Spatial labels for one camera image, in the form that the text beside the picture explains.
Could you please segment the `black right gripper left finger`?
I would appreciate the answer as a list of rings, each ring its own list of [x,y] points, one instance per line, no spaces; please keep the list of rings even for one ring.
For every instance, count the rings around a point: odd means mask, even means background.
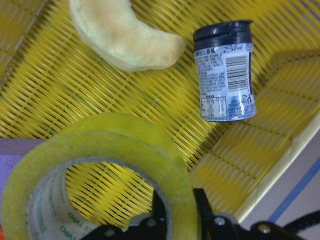
[[[153,192],[151,212],[134,216],[126,229],[112,224],[97,227],[84,240],[165,240],[168,219],[165,205],[157,191]]]

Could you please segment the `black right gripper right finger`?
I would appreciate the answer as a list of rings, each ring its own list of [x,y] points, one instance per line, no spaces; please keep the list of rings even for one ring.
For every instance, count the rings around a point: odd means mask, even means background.
[[[232,216],[215,214],[202,188],[195,188],[193,194],[200,215],[201,240],[301,240],[298,233],[308,228],[303,217],[285,227],[260,221],[246,230],[239,223],[233,222]]]

